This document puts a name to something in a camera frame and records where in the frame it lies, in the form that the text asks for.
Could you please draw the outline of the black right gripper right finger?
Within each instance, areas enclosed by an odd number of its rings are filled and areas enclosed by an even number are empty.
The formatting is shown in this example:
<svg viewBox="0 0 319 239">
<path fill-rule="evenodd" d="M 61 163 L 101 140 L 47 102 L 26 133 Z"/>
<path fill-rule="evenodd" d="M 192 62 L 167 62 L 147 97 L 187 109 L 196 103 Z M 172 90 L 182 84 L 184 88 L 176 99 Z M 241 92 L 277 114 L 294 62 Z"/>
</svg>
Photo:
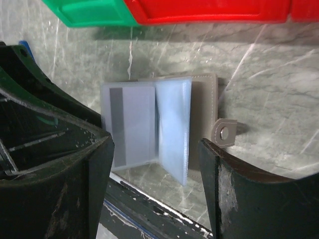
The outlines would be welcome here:
<svg viewBox="0 0 319 239">
<path fill-rule="evenodd" d="M 253 166 L 203 138 L 200 172 L 216 239 L 316 239 L 319 176 L 301 179 Z"/>
</svg>

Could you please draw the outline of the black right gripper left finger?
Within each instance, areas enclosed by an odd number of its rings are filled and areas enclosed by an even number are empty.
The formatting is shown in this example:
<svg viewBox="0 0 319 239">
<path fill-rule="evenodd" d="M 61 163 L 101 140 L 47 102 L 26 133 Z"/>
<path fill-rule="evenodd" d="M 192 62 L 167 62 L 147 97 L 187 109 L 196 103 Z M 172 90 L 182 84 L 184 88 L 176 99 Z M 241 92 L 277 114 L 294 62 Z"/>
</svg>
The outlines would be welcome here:
<svg viewBox="0 0 319 239">
<path fill-rule="evenodd" d="M 93 239 L 112 165 L 109 133 L 0 85 L 0 236 Z"/>
</svg>

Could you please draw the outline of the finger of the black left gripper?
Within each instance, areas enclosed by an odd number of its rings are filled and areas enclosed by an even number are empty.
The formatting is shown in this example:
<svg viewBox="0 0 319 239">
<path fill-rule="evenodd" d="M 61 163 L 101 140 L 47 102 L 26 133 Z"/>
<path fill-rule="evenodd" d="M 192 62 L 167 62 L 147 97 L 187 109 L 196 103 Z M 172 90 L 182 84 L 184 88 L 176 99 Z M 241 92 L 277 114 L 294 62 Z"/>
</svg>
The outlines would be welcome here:
<svg viewBox="0 0 319 239">
<path fill-rule="evenodd" d="M 0 67 L 24 90 L 36 98 L 99 128 L 99 113 L 61 90 L 42 72 L 22 45 L 0 43 Z"/>
</svg>

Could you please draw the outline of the blue card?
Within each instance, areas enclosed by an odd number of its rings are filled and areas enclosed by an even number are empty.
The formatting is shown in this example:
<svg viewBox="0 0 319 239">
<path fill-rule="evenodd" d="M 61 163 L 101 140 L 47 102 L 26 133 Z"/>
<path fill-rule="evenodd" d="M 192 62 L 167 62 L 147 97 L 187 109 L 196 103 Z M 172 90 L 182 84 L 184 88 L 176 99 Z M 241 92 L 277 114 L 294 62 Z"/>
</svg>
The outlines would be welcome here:
<svg viewBox="0 0 319 239">
<path fill-rule="evenodd" d="M 35 60 L 28 42 L 26 40 L 20 40 L 18 43 L 19 45 L 22 45 L 23 47 L 25 47 L 27 49 L 28 54 L 31 56 L 31 58 Z"/>
</svg>

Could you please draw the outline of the green plastic bin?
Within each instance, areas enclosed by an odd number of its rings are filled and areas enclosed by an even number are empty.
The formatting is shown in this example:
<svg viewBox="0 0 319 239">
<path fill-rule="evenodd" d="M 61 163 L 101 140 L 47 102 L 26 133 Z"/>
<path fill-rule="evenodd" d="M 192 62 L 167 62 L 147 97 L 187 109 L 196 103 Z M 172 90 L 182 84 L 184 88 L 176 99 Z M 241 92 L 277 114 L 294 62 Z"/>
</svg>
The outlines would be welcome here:
<svg viewBox="0 0 319 239">
<path fill-rule="evenodd" d="M 43 0 L 68 27 L 139 26 L 123 0 Z"/>
</svg>

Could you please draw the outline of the card with dark stripe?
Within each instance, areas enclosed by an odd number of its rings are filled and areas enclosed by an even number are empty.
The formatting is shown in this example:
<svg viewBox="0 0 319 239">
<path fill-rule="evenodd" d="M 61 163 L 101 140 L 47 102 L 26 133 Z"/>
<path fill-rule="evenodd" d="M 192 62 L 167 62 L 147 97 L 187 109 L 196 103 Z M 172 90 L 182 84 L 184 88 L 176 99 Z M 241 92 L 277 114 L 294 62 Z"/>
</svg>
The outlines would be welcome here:
<svg viewBox="0 0 319 239">
<path fill-rule="evenodd" d="M 155 157 L 155 89 L 111 88 L 114 170 L 149 163 Z"/>
</svg>

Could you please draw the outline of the grey card holder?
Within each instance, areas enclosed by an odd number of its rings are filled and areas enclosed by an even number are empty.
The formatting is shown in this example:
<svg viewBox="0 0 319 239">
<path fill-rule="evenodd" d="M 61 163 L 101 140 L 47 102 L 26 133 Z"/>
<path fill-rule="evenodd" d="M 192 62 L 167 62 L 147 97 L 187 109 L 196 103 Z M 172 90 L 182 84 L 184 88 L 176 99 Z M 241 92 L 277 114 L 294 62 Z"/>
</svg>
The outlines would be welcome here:
<svg viewBox="0 0 319 239">
<path fill-rule="evenodd" d="M 102 125 L 112 137 L 109 90 L 118 87 L 155 89 L 155 157 L 147 164 L 159 164 L 181 185 L 187 182 L 189 163 L 197 160 L 197 145 L 202 138 L 220 148 L 235 143 L 237 121 L 218 117 L 215 74 L 104 83 L 100 88 Z"/>
</svg>

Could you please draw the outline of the red double plastic bin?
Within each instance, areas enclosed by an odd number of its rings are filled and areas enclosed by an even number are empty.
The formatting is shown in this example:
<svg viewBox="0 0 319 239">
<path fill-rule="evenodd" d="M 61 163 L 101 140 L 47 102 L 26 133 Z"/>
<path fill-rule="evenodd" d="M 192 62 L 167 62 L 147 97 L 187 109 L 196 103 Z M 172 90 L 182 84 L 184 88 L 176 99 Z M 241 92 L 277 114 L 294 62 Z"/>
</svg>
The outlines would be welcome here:
<svg viewBox="0 0 319 239">
<path fill-rule="evenodd" d="M 193 22 L 316 22 L 317 0 L 127 0 L 141 25 Z"/>
</svg>

